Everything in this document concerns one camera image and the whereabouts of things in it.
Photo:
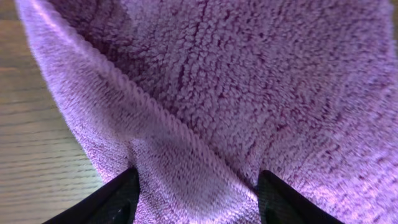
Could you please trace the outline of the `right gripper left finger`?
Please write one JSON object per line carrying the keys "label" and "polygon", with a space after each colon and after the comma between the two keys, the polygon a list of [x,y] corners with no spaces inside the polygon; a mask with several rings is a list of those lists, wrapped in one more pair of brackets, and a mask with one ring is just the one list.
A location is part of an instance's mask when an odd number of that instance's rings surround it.
{"label": "right gripper left finger", "polygon": [[43,224],[132,224],[139,194],[138,171],[128,168],[81,202]]}

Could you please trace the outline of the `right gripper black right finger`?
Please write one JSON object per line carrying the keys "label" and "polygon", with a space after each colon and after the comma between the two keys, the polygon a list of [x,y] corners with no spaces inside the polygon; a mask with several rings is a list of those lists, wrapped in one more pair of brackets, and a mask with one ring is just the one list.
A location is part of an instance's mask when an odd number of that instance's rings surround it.
{"label": "right gripper black right finger", "polygon": [[257,183],[262,224],[342,224],[269,170]]}

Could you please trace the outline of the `purple microfiber cloth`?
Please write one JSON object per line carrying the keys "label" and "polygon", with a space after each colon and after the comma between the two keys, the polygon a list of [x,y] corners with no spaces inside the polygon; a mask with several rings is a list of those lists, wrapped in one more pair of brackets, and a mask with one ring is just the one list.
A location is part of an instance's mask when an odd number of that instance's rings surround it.
{"label": "purple microfiber cloth", "polygon": [[397,222],[389,1],[18,1],[42,75],[136,223],[259,223],[269,170],[344,223]]}

